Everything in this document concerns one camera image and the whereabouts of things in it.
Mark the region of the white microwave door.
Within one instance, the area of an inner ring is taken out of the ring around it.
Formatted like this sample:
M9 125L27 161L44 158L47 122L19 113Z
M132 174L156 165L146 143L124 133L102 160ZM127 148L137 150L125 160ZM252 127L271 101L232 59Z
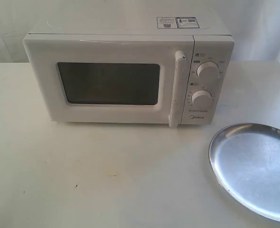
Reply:
M192 36L29 34L23 44L53 121L182 123Z

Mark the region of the white microwave oven body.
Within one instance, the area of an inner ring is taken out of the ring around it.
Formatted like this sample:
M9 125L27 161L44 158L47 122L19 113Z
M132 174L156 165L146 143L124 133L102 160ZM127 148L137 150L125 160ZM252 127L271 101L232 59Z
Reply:
M29 34L56 35L142 35L142 36L192 36L194 50L187 82L187 91L182 115L183 125L209 124L215 113L224 76L234 47L233 38L221 28L158 28L157 17L111 16L86 19L67 17L49 19L38 23ZM214 62L220 69L220 77L213 81L201 80L197 68L204 62ZM193 106L191 97L198 90L211 93L213 103L209 108Z

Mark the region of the lower white control knob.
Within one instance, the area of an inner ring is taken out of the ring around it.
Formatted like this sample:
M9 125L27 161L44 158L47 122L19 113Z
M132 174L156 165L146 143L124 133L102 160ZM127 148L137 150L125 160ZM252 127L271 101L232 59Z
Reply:
M191 97L193 106L197 108L209 108L212 103L212 95L206 90L198 90Z

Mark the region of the white control knob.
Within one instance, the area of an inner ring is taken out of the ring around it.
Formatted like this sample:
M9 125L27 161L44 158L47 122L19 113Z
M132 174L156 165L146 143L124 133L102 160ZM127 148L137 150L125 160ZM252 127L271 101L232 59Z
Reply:
M197 76L201 80L213 81L220 77L220 69L214 62L204 62L197 68Z
M193 106L197 108L209 108L212 103L212 95L206 90L198 90L191 97Z

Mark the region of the upper white control knob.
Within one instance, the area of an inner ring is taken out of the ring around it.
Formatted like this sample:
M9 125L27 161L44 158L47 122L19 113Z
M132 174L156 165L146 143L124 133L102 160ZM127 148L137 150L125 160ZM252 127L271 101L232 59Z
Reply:
M204 62L197 68L197 76L201 80L213 81L220 77L220 69L214 62Z

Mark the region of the warning label sticker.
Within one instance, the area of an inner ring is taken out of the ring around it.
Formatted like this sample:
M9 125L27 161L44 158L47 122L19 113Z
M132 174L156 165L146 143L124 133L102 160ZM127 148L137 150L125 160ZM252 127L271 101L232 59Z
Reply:
M196 17L157 17L160 29L199 29Z

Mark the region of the round silver metal tray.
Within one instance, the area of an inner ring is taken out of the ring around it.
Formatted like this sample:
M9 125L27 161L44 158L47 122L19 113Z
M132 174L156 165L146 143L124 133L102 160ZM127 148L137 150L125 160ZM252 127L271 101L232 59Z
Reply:
M227 126L212 138L209 162L232 198L280 222L280 129L258 123Z

